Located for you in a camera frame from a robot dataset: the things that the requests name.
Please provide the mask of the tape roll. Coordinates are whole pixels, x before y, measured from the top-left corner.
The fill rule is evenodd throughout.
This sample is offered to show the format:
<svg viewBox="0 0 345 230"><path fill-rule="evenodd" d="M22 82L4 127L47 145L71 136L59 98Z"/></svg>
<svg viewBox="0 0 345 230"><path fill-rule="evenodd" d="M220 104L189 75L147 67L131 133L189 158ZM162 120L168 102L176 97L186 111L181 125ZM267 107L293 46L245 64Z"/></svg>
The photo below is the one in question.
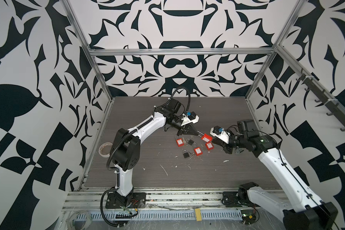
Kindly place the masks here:
<svg viewBox="0 0 345 230"><path fill-rule="evenodd" d="M98 150L99 155L103 158L109 158L112 146L113 144L111 142L106 142L102 144Z"/></svg>

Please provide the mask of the red padlock long shackle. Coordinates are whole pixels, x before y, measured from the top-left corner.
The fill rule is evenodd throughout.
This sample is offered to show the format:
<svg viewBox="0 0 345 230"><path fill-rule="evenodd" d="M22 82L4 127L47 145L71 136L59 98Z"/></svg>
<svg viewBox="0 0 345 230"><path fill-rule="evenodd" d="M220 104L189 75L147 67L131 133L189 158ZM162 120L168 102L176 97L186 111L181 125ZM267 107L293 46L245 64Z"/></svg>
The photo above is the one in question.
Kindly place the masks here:
<svg viewBox="0 0 345 230"><path fill-rule="evenodd" d="M212 144L212 142L207 142L207 143L205 143L205 146L206 146L207 150L212 150L212 149L214 149L214 145Z"/></svg>

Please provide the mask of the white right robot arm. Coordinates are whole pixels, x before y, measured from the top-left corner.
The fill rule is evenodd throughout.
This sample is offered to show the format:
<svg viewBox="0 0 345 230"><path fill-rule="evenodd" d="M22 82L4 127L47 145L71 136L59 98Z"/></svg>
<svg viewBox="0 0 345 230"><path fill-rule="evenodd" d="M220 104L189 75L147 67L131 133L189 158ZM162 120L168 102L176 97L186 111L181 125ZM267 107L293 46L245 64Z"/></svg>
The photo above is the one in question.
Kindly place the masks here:
<svg viewBox="0 0 345 230"><path fill-rule="evenodd" d="M254 182L242 184L237 197L224 195L223 205L234 202L259 206L278 218L287 230L330 230L336 226L338 210L331 202L325 203L313 192L284 158L278 143L269 135L259 131L253 120L237 123L237 131L220 126L211 128L213 143L223 147L225 153L248 150L271 172L288 202L262 189Z"/></svg>

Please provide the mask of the yellow tape piece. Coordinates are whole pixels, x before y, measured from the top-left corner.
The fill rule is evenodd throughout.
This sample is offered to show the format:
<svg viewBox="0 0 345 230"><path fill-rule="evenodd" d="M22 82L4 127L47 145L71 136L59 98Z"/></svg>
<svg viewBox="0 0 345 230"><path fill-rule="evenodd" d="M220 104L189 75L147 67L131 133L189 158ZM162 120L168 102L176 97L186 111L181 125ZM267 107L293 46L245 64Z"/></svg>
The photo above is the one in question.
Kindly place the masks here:
<svg viewBox="0 0 345 230"><path fill-rule="evenodd" d="M202 215L201 215L201 209L200 208L195 209L195 217L196 217L196 221L201 221L202 220Z"/></svg>

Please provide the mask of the red padlock with key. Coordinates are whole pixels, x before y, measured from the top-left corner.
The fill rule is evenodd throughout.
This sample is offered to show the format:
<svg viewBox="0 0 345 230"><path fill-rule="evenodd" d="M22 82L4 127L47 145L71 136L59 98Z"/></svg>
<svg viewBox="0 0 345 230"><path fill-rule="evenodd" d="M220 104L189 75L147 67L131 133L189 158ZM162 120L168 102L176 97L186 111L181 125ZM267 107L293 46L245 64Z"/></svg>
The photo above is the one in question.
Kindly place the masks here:
<svg viewBox="0 0 345 230"><path fill-rule="evenodd" d="M183 138L181 136L175 135L174 137L175 137L175 141L176 141L176 144L178 147L184 146L185 143L184 143Z"/></svg>

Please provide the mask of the wall hook rack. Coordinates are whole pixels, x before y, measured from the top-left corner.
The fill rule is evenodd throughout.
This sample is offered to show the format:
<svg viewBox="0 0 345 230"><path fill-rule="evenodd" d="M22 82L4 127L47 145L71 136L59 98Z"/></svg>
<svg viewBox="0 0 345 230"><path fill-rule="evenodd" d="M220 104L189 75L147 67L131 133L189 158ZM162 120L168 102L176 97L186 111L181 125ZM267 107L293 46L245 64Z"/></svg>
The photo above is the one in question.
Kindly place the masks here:
<svg viewBox="0 0 345 230"><path fill-rule="evenodd" d="M306 94L311 92L313 95L315 95L315 102L325 106L329 111L326 114L329 117L335 117L343 125L343 127L340 128L340 131L345 132L345 106L314 76L306 73L303 68L301 69L301 75L297 79L297 82L301 82L306 86Z"/></svg>

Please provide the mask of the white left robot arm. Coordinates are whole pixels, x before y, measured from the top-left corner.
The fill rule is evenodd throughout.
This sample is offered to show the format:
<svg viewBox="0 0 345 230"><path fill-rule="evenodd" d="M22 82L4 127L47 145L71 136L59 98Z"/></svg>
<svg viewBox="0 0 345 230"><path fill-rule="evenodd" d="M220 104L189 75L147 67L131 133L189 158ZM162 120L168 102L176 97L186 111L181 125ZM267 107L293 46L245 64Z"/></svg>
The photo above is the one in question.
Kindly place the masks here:
<svg viewBox="0 0 345 230"><path fill-rule="evenodd" d="M134 192L133 168L140 159L142 143L155 131L169 125L177 129L178 136L199 134L194 127L199 116L187 109L181 115L177 114L181 106L182 103L170 98L166 103L154 106L152 114L140 124L118 130L106 162L106 168L114 171L117 179L116 186L106 193L106 208L131 205Z"/></svg>

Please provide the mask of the small black padlock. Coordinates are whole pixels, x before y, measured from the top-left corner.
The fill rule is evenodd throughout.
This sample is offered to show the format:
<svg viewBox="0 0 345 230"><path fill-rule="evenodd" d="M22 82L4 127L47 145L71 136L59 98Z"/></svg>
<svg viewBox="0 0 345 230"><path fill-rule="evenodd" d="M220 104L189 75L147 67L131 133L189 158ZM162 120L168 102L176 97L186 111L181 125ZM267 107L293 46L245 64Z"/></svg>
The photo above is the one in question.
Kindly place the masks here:
<svg viewBox="0 0 345 230"><path fill-rule="evenodd" d="M195 142L191 139L186 139L186 143L192 146Z"/></svg>
<svg viewBox="0 0 345 230"><path fill-rule="evenodd" d="M185 159L187 159L187 158L189 158L190 157L190 154L189 154L189 152L187 151L187 150L183 150L183 157L185 158Z"/></svg>

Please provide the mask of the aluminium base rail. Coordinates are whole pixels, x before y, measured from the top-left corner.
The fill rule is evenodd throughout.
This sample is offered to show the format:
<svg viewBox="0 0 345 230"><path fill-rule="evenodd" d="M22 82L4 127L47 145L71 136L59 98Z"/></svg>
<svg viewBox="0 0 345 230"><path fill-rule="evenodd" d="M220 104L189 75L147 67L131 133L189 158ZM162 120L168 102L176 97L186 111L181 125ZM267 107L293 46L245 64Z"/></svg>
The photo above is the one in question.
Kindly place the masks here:
<svg viewBox="0 0 345 230"><path fill-rule="evenodd" d="M105 187L83 188L79 191L69 192L62 212L71 211L99 211L101 195ZM147 211L186 211L200 209L225 210L221 202L223 192L236 192L238 189L230 188L137 188L135 192L145 193L146 197L140 200L139 214Z"/></svg>

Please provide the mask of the aluminium cage frame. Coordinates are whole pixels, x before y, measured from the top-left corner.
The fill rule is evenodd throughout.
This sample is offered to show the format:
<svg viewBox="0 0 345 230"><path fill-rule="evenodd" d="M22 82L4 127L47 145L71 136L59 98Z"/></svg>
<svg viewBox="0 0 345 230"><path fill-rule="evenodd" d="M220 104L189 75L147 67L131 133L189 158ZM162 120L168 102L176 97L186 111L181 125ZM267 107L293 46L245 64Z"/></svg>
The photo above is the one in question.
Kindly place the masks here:
<svg viewBox="0 0 345 230"><path fill-rule="evenodd" d="M345 1L68 1L112 96L245 97L321 196L345 195Z"/></svg>

